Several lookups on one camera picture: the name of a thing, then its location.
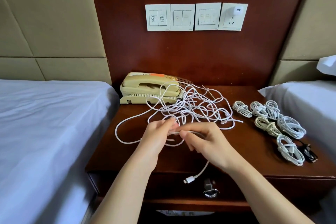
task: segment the orange label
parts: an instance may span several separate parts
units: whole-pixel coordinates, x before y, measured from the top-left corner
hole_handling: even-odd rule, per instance
[[[159,77],[165,77],[164,74],[150,74],[150,75],[155,75],[155,76],[159,76]]]

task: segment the tangled white cable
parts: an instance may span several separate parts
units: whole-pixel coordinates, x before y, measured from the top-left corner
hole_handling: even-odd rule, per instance
[[[149,110],[147,110],[147,111],[145,111],[141,114],[129,117],[129,118],[123,120],[122,122],[120,122],[115,127],[115,137],[121,143],[124,143],[124,144],[133,144],[133,143],[140,142],[141,139],[137,140],[137,141],[134,141],[134,142],[124,142],[124,141],[122,141],[117,135],[118,127],[120,126],[120,124],[124,123],[125,121],[130,120],[130,119],[135,118],[135,117],[139,117],[141,115],[144,115],[145,113],[148,113],[151,110],[155,110],[155,112],[147,119],[148,123],[150,122],[151,118],[154,115],[156,115],[158,112],[161,112],[161,114],[163,115],[162,120],[165,120],[169,117],[174,117],[176,119],[176,122],[179,125],[186,124],[187,116],[191,116],[191,122],[193,122],[194,119],[197,122],[201,122],[201,119],[205,119],[208,122],[220,121],[221,124],[225,124],[228,121],[232,121],[233,124],[232,124],[231,127],[220,128],[221,130],[227,130],[227,129],[233,128],[235,126],[235,121],[242,122],[241,120],[235,120],[235,119],[232,118],[233,111],[230,107],[230,104],[227,101],[227,99],[225,97],[223,97],[223,95],[219,91],[213,90],[213,89],[207,89],[204,86],[203,87],[198,87],[196,85],[187,84],[185,82],[184,82],[184,84],[186,85],[184,88],[182,86],[179,86],[180,90],[182,90],[184,92],[182,99],[177,100],[176,103],[171,104],[171,105],[166,105],[164,103],[164,101],[162,101],[162,98],[163,98],[164,94],[166,93],[166,91],[169,89],[169,87],[173,86],[173,85],[176,86],[176,84],[170,84],[169,86],[167,86],[166,90],[163,92],[163,94],[161,94],[161,89],[162,89],[162,86],[163,86],[163,85],[161,85],[161,87],[160,87],[160,97],[151,97],[151,98],[156,98],[158,100],[157,103],[154,106],[150,106],[149,103],[147,103],[147,105],[149,107]],[[205,90],[205,93],[200,94],[196,90],[196,88]],[[211,91],[217,92],[220,95],[220,97],[215,98],[212,95]],[[210,94],[210,96],[213,99],[210,99],[210,98],[206,97],[206,94],[208,94],[208,93]],[[229,111],[227,111],[225,108],[222,108],[222,107],[218,108],[216,106],[216,103],[219,103],[222,100],[226,101],[226,103],[229,107]],[[161,104],[161,107],[159,109],[156,109],[156,106],[159,103]],[[181,145],[183,142],[184,142],[184,140],[182,140],[178,144],[165,143],[165,145],[175,147],[175,146]],[[203,173],[203,171],[206,169],[208,164],[209,164],[209,162],[206,163],[205,167],[202,169],[202,171],[198,175],[188,177],[187,179],[184,180],[184,182],[185,183],[190,183],[193,180],[195,180],[197,177],[199,177]]]
[[[236,102],[234,102],[232,108],[242,116],[245,116],[247,118],[252,117],[252,112],[250,112],[249,107],[245,105],[242,101],[237,100]]]
[[[250,104],[250,111],[253,115],[257,117],[263,117],[267,119],[268,115],[266,112],[266,106],[262,105],[258,101],[254,101]]]
[[[282,116],[277,123],[280,129],[295,139],[301,139],[307,133],[298,121],[289,116]]]
[[[266,131],[269,135],[278,137],[282,135],[280,130],[276,127],[275,122],[269,122],[267,119],[263,117],[257,117],[254,121],[254,124],[261,128],[262,130]]]
[[[267,115],[271,120],[277,120],[282,116],[280,109],[278,108],[278,104],[275,101],[268,100],[265,107]]]
[[[278,150],[281,155],[288,161],[294,163],[297,166],[302,166],[305,161],[304,155],[298,150],[296,144],[288,137],[284,135],[278,136],[276,139],[276,144],[278,145]]]

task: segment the wood surface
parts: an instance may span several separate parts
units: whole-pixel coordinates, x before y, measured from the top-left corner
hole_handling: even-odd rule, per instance
[[[131,71],[196,84],[262,87],[300,0],[94,0],[112,83]],[[148,32],[145,4],[248,4],[242,31]]]
[[[211,86],[210,88],[220,91],[230,105],[236,100],[241,100],[248,105],[252,101],[266,102],[252,86]],[[217,106],[229,109],[224,101]],[[99,196],[103,197],[107,193],[118,171],[137,147],[137,144],[122,144],[116,139],[116,125],[125,118],[146,110],[148,110],[146,105],[122,105],[87,164],[86,171],[89,173],[91,182]],[[127,142],[141,138],[149,115],[150,113],[121,124],[118,136]],[[233,117],[244,121],[244,123],[237,122],[233,129],[223,131],[230,144],[289,200],[298,205],[307,202],[312,205],[313,201],[316,203],[314,205],[318,205],[318,200],[335,187],[336,166],[307,137],[302,140],[312,145],[312,150],[319,156],[319,160],[315,163],[305,162],[302,167],[298,167],[281,156],[277,150],[275,137],[258,129],[254,125],[253,118],[245,118],[235,111]],[[162,119],[161,114],[155,116],[153,120],[160,119]],[[149,178],[145,202],[149,206],[153,206],[157,202],[158,207],[160,205],[166,206],[169,200],[177,200],[171,207],[165,209],[194,209],[194,211],[201,209],[204,211],[211,209],[241,211],[246,209],[246,205],[240,205],[246,200],[237,184],[229,175],[211,164],[194,182],[183,183],[185,178],[199,173],[205,163],[206,160],[203,156],[196,152],[190,152],[185,143],[177,147],[165,146],[159,155],[157,166]],[[203,195],[204,180],[207,178],[214,181],[214,187],[221,192],[215,200],[206,199]],[[187,206],[181,203],[183,200],[195,202]],[[204,200],[214,202],[214,208],[211,203],[208,205],[197,203]]]

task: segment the beige wall panel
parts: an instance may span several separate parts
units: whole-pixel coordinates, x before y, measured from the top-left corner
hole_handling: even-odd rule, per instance
[[[7,0],[36,57],[105,57],[93,0]]]
[[[304,0],[281,59],[318,60],[336,54],[336,0]]]
[[[35,58],[0,58],[0,79],[44,81]]]
[[[314,60],[280,60],[275,69],[270,85],[284,82],[304,82],[321,79],[332,79],[331,76],[321,73],[316,69],[317,61]]]
[[[37,58],[36,60],[47,81],[103,81],[111,85],[106,58]]]
[[[0,57],[32,57],[6,0],[0,0]]]

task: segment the wall plate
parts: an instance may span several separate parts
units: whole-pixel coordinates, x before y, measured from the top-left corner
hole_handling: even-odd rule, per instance
[[[170,5],[170,31],[193,31],[195,4]]]
[[[170,31],[170,4],[145,5],[147,31]]]
[[[199,3],[195,9],[195,30],[217,30],[222,3]]]
[[[218,30],[241,31],[248,4],[223,3],[219,19]],[[241,6],[243,11],[240,15],[233,15],[234,8]]]

